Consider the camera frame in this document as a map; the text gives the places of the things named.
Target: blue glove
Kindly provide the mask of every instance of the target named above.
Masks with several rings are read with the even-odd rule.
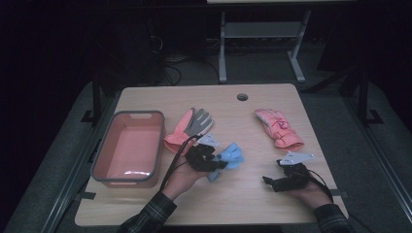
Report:
[[[224,151],[216,155],[212,160],[215,161],[224,161],[227,162],[227,165],[224,169],[235,169],[239,167],[239,164],[245,161],[245,158],[242,156],[242,150],[237,146],[237,144],[230,144]],[[210,172],[207,176],[209,182],[214,182],[220,175],[220,170]]]

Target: sleeve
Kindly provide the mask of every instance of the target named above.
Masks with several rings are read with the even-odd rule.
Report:
[[[120,226],[118,233],[155,233],[172,215],[176,207],[173,201],[162,192],[158,192],[138,215],[131,217]]]
[[[355,229],[337,205],[327,204],[315,210],[322,233],[353,233]]]

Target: table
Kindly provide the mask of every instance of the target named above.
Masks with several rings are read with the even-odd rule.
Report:
[[[248,100],[239,101],[238,94]],[[323,177],[329,188],[336,184],[327,166],[315,132],[292,84],[242,84],[126,88],[116,112],[160,110],[165,115],[166,134],[173,132],[181,116],[191,107],[203,108],[214,120],[211,132],[224,150],[236,142],[245,162],[237,170],[224,171],[214,182],[199,180],[191,190],[176,199],[178,208],[166,225],[208,224],[287,224],[316,221],[298,200],[276,193],[264,184],[262,176],[283,178],[276,159],[286,153],[274,148],[254,110],[282,111],[305,146],[299,152],[313,153],[316,159],[305,162],[308,169]],[[120,225],[134,216],[158,191],[174,154],[164,149],[159,182],[154,188],[109,188],[90,179],[86,192],[94,199],[83,199],[75,221],[80,226]],[[346,215],[341,196],[334,201]]]

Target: pink glove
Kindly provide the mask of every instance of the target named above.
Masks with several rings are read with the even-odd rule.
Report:
[[[291,129],[281,112],[270,109],[258,109],[255,110],[255,114],[263,121],[266,133],[275,140],[275,147],[277,149],[294,151],[303,147],[303,141]]]
[[[172,152],[177,153],[180,146],[190,136],[205,134],[210,127],[212,127],[213,121],[210,115],[203,109],[200,109],[197,113],[194,108],[187,111],[179,123],[176,125],[173,134],[167,135],[163,143]],[[192,142],[189,142],[186,148],[183,150],[182,155],[185,154],[191,147]]]

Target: pink tray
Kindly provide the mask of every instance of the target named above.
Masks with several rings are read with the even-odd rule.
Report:
[[[153,187],[164,134],[160,111],[116,113],[91,167],[91,176],[108,187]]]

